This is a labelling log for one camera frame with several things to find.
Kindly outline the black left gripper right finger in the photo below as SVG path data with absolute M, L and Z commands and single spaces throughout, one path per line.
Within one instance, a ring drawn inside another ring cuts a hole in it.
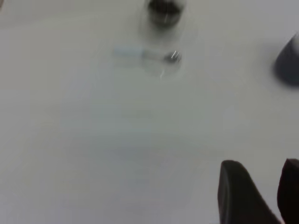
M 286 159 L 279 181 L 278 208 L 285 224 L 299 223 L 299 160 Z

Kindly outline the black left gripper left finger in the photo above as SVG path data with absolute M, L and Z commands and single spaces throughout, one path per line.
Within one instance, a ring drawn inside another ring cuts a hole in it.
M 279 224 L 247 169 L 239 162 L 221 163 L 218 186 L 218 210 L 221 224 Z

